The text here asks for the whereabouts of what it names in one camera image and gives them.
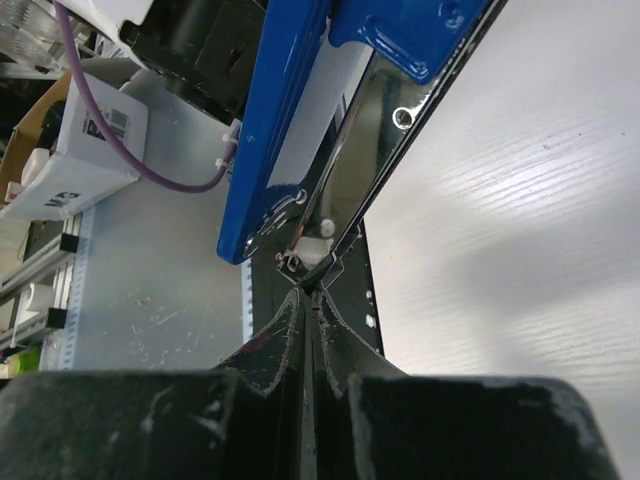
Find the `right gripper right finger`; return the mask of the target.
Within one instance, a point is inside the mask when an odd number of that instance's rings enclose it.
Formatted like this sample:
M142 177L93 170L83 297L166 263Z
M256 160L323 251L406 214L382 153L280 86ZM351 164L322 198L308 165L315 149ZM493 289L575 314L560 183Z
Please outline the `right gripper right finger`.
M548 377L411 376L312 306L322 479L616 479L586 399Z

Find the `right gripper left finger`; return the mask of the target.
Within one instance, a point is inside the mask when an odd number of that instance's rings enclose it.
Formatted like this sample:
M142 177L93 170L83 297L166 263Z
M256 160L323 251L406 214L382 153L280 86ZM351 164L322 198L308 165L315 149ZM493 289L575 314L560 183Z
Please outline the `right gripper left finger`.
M5 479L294 479L305 308L210 370L36 372L1 392Z

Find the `blue stapler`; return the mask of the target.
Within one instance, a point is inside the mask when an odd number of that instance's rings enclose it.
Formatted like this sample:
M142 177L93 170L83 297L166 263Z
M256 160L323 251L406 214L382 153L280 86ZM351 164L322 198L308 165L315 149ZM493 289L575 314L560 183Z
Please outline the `blue stapler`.
M268 244L311 286L361 221L501 11L500 1L273 1L238 137L218 256Z

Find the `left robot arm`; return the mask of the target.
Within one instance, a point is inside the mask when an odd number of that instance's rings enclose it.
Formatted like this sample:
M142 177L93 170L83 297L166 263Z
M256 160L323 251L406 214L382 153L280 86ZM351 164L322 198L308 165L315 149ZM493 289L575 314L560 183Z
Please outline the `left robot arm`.
M267 12L255 0L63 1L168 91L229 125L248 100Z

